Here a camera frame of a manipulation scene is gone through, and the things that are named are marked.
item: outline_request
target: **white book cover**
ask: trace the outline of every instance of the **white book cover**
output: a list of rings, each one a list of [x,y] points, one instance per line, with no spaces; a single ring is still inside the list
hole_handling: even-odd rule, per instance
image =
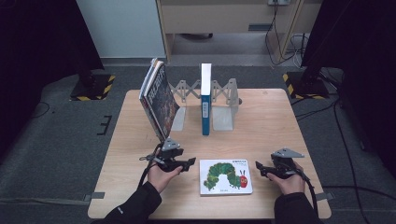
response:
[[[251,194],[247,160],[200,160],[201,196]]]

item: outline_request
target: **wooden table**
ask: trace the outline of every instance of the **wooden table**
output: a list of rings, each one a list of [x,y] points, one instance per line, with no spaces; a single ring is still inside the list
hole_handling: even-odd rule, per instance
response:
[[[304,158],[295,160],[304,167],[315,192],[322,192],[287,94],[281,89],[241,89],[238,94],[243,103],[235,116],[234,130],[212,130],[209,136],[201,133],[200,101],[189,95],[183,131],[171,132],[171,137],[184,148],[184,154],[177,160],[196,157],[197,161],[187,173],[171,181],[162,193],[163,203],[151,219],[274,218],[274,202],[280,191],[274,183],[260,176],[255,161],[273,166],[270,154],[282,147],[305,154]],[[128,91],[95,189],[105,196],[92,199],[89,217],[105,217],[131,196],[147,166],[147,162],[139,158],[151,153],[158,143],[138,101],[138,91]],[[248,160],[253,193],[200,197],[199,160],[204,159]],[[305,194],[310,200],[308,188]],[[326,200],[318,202],[318,210],[321,218],[331,215]]]

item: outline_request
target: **wall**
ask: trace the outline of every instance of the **wall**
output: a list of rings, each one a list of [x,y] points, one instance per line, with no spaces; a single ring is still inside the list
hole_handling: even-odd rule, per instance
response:
[[[164,58],[155,0],[77,0],[101,58]]]

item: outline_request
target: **tripod base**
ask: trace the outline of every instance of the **tripod base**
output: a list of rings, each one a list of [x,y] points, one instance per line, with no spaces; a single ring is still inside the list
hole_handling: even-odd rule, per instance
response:
[[[113,75],[92,75],[95,79],[92,87],[85,87],[79,80],[70,94],[72,101],[103,100],[107,97],[111,89],[115,76]]]
[[[323,99],[329,98],[329,92],[321,79],[316,79],[312,84],[302,82],[303,72],[288,72],[283,75],[289,95],[292,99]]]

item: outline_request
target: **red caterpillar head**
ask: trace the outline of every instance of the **red caterpillar head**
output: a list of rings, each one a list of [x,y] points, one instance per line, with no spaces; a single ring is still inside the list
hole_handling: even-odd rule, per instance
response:
[[[244,189],[248,185],[248,179],[245,177],[245,171],[244,171],[244,173],[242,173],[242,171],[239,171],[239,172],[241,172],[241,177],[240,177],[241,188]]]

